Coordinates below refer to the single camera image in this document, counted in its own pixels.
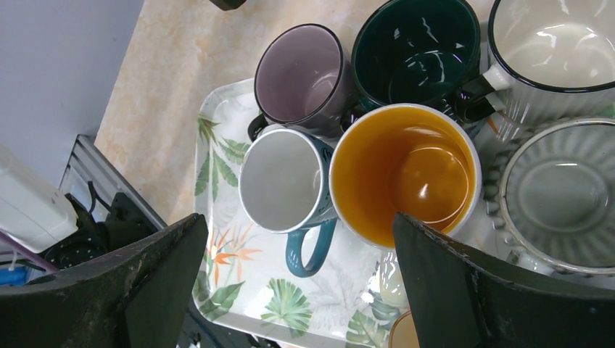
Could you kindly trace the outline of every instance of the black mug handle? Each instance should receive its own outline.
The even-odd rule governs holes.
[[[258,138],[258,135],[260,134],[260,132],[262,132],[263,129],[265,129],[265,127],[267,127],[268,125],[269,123],[267,122],[267,119],[265,118],[265,114],[261,112],[248,125],[248,138],[250,138],[250,140],[254,142],[256,138]]]
[[[342,118],[339,120],[339,127],[344,133],[356,120],[361,118],[361,116],[379,107],[380,105],[370,99],[367,99],[366,97],[359,98],[359,100],[357,100],[351,108],[342,114]]]
[[[455,93],[455,115],[465,123],[474,123],[489,117],[496,110],[485,99],[495,92],[483,75],[466,82]]]

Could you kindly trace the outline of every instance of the mug handle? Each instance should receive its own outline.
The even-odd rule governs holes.
[[[308,229],[302,228],[289,233],[286,242],[286,266],[288,266],[290,273],[299,278],[307,278],[315,275],[321,269],[326,255],[329,253],[336,222],[337,219],[332,219],[321,224],[316,247],[310,261],[305,266],[301,259],[301,248]]]
[[[248,138],[252,142],[254,142],[254,140],[258,138],[258,136],[263,131],[263,129],[265,129],[265,127],[267,127],[268,125],[269,125],[269,122],[267,122],[267,119],[265,118],[265,114],[261,112],[248,125]]]
[[[339,127],[344,133],[356,120],[361,118],[361,116],[378,107],[380,107],[378,104],[366,97],[359,98],[359,100],[342,115],[342,118],[339,120]]]
[[[393,250],[383,250],[380,255],[380,296],[389,306],[410,308],[397,253]]]
[[[490,94],[511,87],[506,76],[502,67],[494,64],[486,73],[464,83],[455,92],[455,116],[465,123],[474,123],[502,110],[502,101]]]

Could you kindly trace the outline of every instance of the dark green mug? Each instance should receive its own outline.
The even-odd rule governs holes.
[[[479,74],[479,53],[479,21],[464,0],[389,1],[367,19],[352,50],[360,105],[416,103],[453,117],[449,100]]]

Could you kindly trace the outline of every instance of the teal mug handle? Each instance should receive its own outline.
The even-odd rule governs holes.
[[[310,257],[307,265],[303,265],[301,260],[301,247],[308,229],[299,229],[288,234],[286,242],[286,266],[294,276],[307,278],[315,275],[321,269],[325,262],[326,255],[329,253],[331,240],[333,239],[333,231],[337,219],[332,219],[321,224],[321,229],[318,232],[318,240],[316,247]]]

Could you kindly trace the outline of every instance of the marble countertop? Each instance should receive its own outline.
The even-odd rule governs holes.
[[[95,145],[167,222],[194,211],[197,115],[215,88],[254,75],[268,44],[306,22],[347,50],[384,0],[145,0]],[[493,0],[469,0],[481,22]]]

